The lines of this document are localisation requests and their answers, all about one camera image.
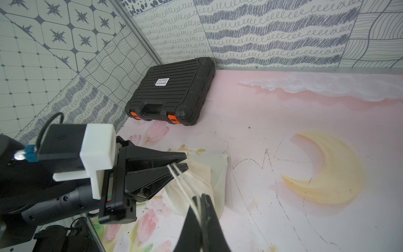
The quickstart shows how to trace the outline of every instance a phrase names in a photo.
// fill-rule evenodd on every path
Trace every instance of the orange latch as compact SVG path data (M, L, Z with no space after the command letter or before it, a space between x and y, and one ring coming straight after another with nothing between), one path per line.
M137 120L142 120L136 113L130 112L130 114L131 114L132 116L134 116L134 118L136 118Z
M173 122L174 124L181 124L178 119L176 118L176 115L168 115L169 120Z

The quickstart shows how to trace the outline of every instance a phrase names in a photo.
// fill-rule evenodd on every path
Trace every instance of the patterned wallpaper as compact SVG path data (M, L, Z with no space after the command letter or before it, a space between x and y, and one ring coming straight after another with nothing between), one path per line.
M403 66L402 0L120 1L165 63Z
M34 143L59 111L65 123L120 129L156 63L109 2L5 0L0 13L0 134Z

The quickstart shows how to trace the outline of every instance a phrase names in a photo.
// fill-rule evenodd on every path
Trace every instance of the painted pink flower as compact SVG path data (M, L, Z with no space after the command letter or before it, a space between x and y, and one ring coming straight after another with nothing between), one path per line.
M165 121L154 121L147 133L147 140L150 142L161 140L169 131Z
M140 242L147 241L157 226L158 217L153 209L150 209L141 219L137 230L137 239Z
M129 137L129 140L134 144L134 145L138 145L139 142L141 141L141 135L131 135Z
M108 230L106 231L106 238L108 240L113 240L115 239L116 233L119 231L120 225L108 225Z
M172 251L172 242L166 241L163 244L159 245L153 252L171 252Z

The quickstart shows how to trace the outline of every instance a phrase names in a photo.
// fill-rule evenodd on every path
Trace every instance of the white cloth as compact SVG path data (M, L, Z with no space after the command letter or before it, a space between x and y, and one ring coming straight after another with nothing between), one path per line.
M190 156L183 161L189 167L183 173L183 176L186 176L187 181L191 183L200 195L207 194L210 196L218 218L221 217L224 211L227 158L228 155L226 154L204 154L201 156ZM193 197L195 195L193 191L183 179L181 180L187 194ZM165 186L162 197L173 213L186 217L189 204L175 180L172 180Z
M366 102L403 99L400 75L288 72L280 78L243 81L240 84L261 86L269 91L281 88L292 94L309 90L330 97L352 96Z

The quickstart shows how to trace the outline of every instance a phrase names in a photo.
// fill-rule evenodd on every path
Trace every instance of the painted crescent moon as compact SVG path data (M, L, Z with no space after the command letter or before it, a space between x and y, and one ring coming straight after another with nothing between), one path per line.
M317 131L298 133L314 142L324 154L323 170L310 181L281 175L297 194L319 204L343 204L355 198L365 184L364 171L354 150L346 143Z

